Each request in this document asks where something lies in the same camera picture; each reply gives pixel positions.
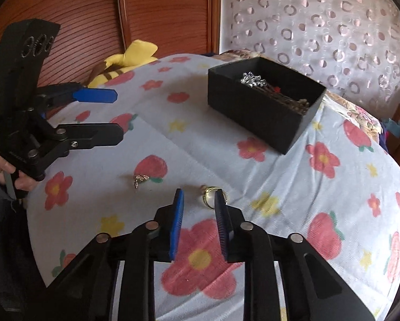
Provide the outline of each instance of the floral bedsheet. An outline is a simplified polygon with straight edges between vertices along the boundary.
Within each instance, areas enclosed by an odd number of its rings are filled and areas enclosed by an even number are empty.
[[[27,199],[29,233],[50,284],[97,233],[131,232],[185,192],[176,260],[155,266],[157,320],[242,320],[243,265],[220,253],[201,185],[269,233],[300,232],[383,320],[400,282],[400,168],[327,105],[286,156],[207,105],[218,59],[174,55],[109,81],[113,104],[74,102],[60,123],[115,122],[115,147],[71,151]],[[133,186],[134,174],[149,180]],[[285,305],[282,300],[282,315]]]

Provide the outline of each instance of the human hand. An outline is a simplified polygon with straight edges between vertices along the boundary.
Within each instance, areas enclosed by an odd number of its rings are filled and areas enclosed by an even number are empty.
[[[5,184],[3,171],[12,174],[13,172],[15,172],[15,167],[0,156],[0,184]],[[15,188],[29,192],[32,191],[37,185],[38,181],[35,181],[33,178],[27,176],[22,171],[19,171],[19,177],[14,182]]]

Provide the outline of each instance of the strawberry print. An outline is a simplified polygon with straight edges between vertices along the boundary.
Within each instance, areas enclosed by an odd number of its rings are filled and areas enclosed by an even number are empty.
[[[311,221],[307,240],[325,259],[334,259],[341,252],[344,235],[337,229],[335,212],[321,212]]]
[[[171,67],[160,67],[159,68],[159,72],[167,72],[167,71],[169,71],[171,69],[172,69]]]
[[[147,175],[150,181],[161,183],[163,182],[163,177],[167,174],[167,164],[160,157],[151,154],[137,164],[133,174]]]
[[[126,132],[133,130],[133,121],[136,117],[137,114],[123,113],[114,117],[109,123],[117,123],[120,127],[122,127],[122,130],[125,134]]]
[[[60,272],[65,269],[68,264],[75,258],[75,254],[74,253],[68,253],[66,254],[65,250],[62,250],[60,252],[60,265],[58,265],[57,267],[54,267],[54,269],[51,271],[51,275],[53,277],[56,277],[57,275],[60,274]]]
[[[390,283],[393,283],[400,275],[400,235],[396,231],[389,235],[390,257],[388,258],[384,274]]]
[[[141,87],[145,90],[150,90],[153,88],[160,88],[162,84],[163,81],[154,81],[153,79],[150,79],[149,81],[145,82],[145,84],[141,85]]]
[[[189,57],[174,57],[173,59],[169,60],[170,63],[185,63],[191,58]]]
[[[398,207],[400,208],[400,193],[399,192],[395,193],[395,198],[396,198],[396,203],[398,204]]]
[[[185,92],[171,93],[167,97],[168,102],[173,102],[174,104],[180,104],[181,102],[187,101],[190,98],[190,94]]]
[[[106,85],[117,85],[126,83],[130,81],[133,77],[134,77],[134,71],[127,71],[113,79],[110,79],[108,82],[106,82]]]
[[[77,123],[81,123],[81,122],[84,122],[89,117],[90,117],[90,111],[84,111],[75,117],[75,121]]]
[[[359,148],[360,152],[363,152],[365,149],[374,152],[374,149],[371,147],[371,139],[356,125],[345,120],[343,128],[347,138]]]

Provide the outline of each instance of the earring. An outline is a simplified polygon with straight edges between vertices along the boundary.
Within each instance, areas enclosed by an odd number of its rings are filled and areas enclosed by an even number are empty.
[[[133,182],[134,189],[137,189],[139,184],[149,180],[149,176],[148,175],[137,174],[137,175],[133,175],[133,180],[134,180],[134,182]]]

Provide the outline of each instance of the gold ring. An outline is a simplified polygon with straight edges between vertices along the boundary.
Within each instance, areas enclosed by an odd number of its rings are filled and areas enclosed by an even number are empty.
[[[202,196],[202,198],[203,198],[203,203],[204,203],[209,209],[214,210],[215,207],[211,207],[211,206],[209,205],[209,203],[207,202],[207,195],[208,195],[210,192],[212,192],[212,191],[217,191],[218,189],[222,189],[222,188],[220,188],[220,187],[215,187],[215,186],[206,186],[206,185],[204,184],[204,185],[202,185],[202,186],[200,187],[200,189],[201,189],[201,191],[203,192],[203,196]],[[225,193],[224,190],[222,190],[222,193],[223,193],[223,195],[224,195],[225,205],[227,205],[227,203],[228,203],[227,194]]]

